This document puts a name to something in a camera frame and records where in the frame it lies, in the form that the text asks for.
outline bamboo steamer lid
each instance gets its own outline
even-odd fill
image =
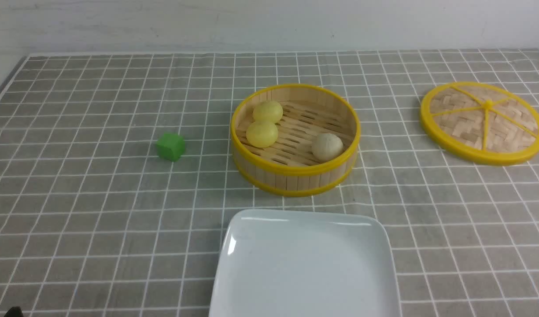
[[[421,121],[440,146],[481,164],[517,164],[539,151],[539,114],[495,86],[455,82],[434,88],[422,100]]]

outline white wall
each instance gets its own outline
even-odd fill
[[[539,46],[539,0],[0,0],[0,53]]]

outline yellow rim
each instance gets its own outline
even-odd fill
[[[535,122],[538,125],[538,134],[535,135],[531,131],[527,130],[524,126],[519,125],[514,120],[510,119],[509,117],[505,116],[504,114],[501,114],[500,112],[496,110],[489,110],[487,108],[483,108],[483,104],[477,98],[475,98],[475,96],[471,96],[468,92],[465,92],[464,90],[460,89],[459,88],[460,86],[477,86],[477,87],[488,88],[488,89],[495,90],[496,92],[500,92],[501,94],[508,96],[507,99],[511,98],[518,101],[522,106],[528,109],[529,112],[534,117]],[[475,102],[479,103],[479,107],[463,108],[460,110],[446,111],[440,114],[431,114],[430,102],[432,98],[436,96],[439,92],[447,88],[454,88],[455,90],[459,92],[469,95],[471,98],[473,98],[473,100],[475,100]],[[503,102],[507,99],[499,100],[495,102],[495,104],[498,104],[499,102]],[[483,133],[483,149],[482,150],[477,150],[473,147],[466,146],[463,143],[459,142],[458,140],[455,140],[450,135],[447,135],[446,132],[444,132],[433,120],[434,116],[447,114],[450,112],[483,110],[483,109],[485,112],[485,119],[484,119],[485,120],[485,124],[484,124],[485,133]],[[487,150],[485,150],[486,142],[487,142],[487,129],[488,129],[488,124],[487,124],[488,115],[487,114],[489,111],[495,112],[495,114],[502,116],[503,118],[511,121],[513,124],[519,126],[519,128],[532,134],[535,137],[535,142],[531,146],[526,148],[525,150],[520,151],[520,152],[515,152],[515,153],[494,153],[494,152],[488,152]],[[422,122],[422,126],[424,130],[426,131],[428,135],[430,135],[430,137],[435,142],[439,143],[441,147],[445,148],[451,153],[454,153],[458,156],[461,156],[473,162],[477,162],[481,164],[489,164],[489,165],[511,165],[511,164],[517,164],[520,162],[527,161],[539,151],[539,114],[527,102],[525,102],[524,100],[522,100],[515,94],[512,94],[510,92],[507,92],[506,90],[500,89],[492,85],[480,84],[478,82],[454,82],[451,84],[436,87],[433,90],[431,90],[428,94],[426,94],[426,96],[422,100],[422,106],[420,109],[420,117],[421,117],[421,122]]]
[[[246,149],[246,147],[240,142],[238,136],[236,135],[236,130],[234,128],[235,127],[235,122],[236,122],[236,116],[237,116],[239,110],[242,107],[244,107],[245,104],[247,104],[247,102],[249,102],[250,99],[254,98],[255,96],[257,96],[257,95],[259,95],[259,94],[261,94],[263,92],[267,92],[268,90],[274,90],[274,89],[277,89],[277,88],[288,88],[288,87],[311,88],[311,89],[314,89],[314,90],[318,90],[320,92],[325,92],[326,94],[329,94],[329,95],[333,96],[334,98],[340,100],[342,103],[344,103],[344,105],[346,107],[348,107],[348,110],[350,110],[350,113],[354,117],[354,120],[356,120],[356,135],[354,136],[354,141],[352,142],[352,144],[350,144],[348,149],[346,151],[344,151],[344,153],[342,153],[341,155],[336,157],[334,160],[328,161],[328,162],[325,162],[325,163],[322,163],[322,164],[317,164],[317,165],[313,165],[313,166],[305,166],[305,167],[286,166],[286,165],[278,165],[278,164],[272,163],[270,161],[264,160],[263,158],[261,158],[261,157],[259,157],[257,155],[254,155],[253,153],[248,151],[248,149]],[[362,131],[361,131],[361,128],[360,128],[360,120],[358,119],[358,115],[356,114],[356,112],[352,108],[352,106],[350,106],[350,104],[348,104],[348,102],[346,102],[342,97],[340,97],[337,94],[331,92],[330,90],[326,90],[324,88],[320,88],[320,87],[317,87],[317,86],[305,85],[305,84],[277,85],[277,86],[271,86],[271,87],[262,89],[259,92],[255,92],[254,94],[252,94],[251,96],[249,96],[248,98],[246,98],[243,102],[241,102],[239,104],[239,106],[238,106],[238,108],[236,108],[236,110],[235,110],[235,112],[233,114],[233,118],[231,120],[231,138],[233,139],[233,145],[235,146],[235,148],[248,161],[250,161],[252,164],[254,164],[256,166],[259,166],[259,167],[261,167],[263,169],[271,170],[274,173],[283,174],[283,175],[318,175],[318,174],[323,173],[324,171],[329,171],[329,170],[332,170],[334,168],[339,167],[340,165],[344,164],[344,162],[346,162],[348,160],[348,158],[350,158],[350,156],[356,150],[358,150],[358,144],[360,142],[360,134],[361,133],[362,133]]]
[[[240,165],[236,164],[236,160],[234,160],[234,161],[235,161],[236,168],[238,169],[240,174],[247,181],[252,183],[254,186],[258,187],[259,189],[263,189],[264,191],[275,193],[276,195],[286,196],[286,197],[305,197],[305,196],[318,195],[319,193],[323,193],[325,191],[328,191],[328,190],[336,187],[338,184],[342,183],[344,181],[344,179],[346,179],[346,177],[348,177],[348,175],[350,174],[350,171],[352,171],[352,167],[354,166],[352,164],[352,166],[350,166],[348,171],[346,171],[346,173],[344,175],[342,175],[342,177],[338,178],[337,181],[335,181],[333,183],[330,183],[330,184],[328,184],[326,186],[318,187],[318,188],[315,188],[315,189],[308,189],[306,191],[286,191],[284,189],[271,187],[271,186],[268,186],[268,185],[266,185],[264,183],[258,182],[256,179],[254,179],[250,175],[248,175],[248,173],[246,173],[242,168],[240,168]]]

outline yellow bun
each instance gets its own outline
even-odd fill
[[[254,121],[269,121],[277,123],[283,116],[283,108],[279,102],[269,101],[258,104],[252,113]]]
[[[277,141],[277,126],[269,121],[255,121],[246,129],[248,142],[255,147],[269,147]]]

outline grid tablecloth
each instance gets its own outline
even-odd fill
[[[539,112],[539,49],[29,56],[0,96],[0,314],[206,316],[226,225],[269,207],[378,219],[404,317],[539,317],[539,154],[440,150],[419,100],[452,81]],[[313,197],[255,189],[229,156],[233,108],[294,82],[362,122],[354,170]],[[155,155],[165,132],[187,140],[176,163]]]

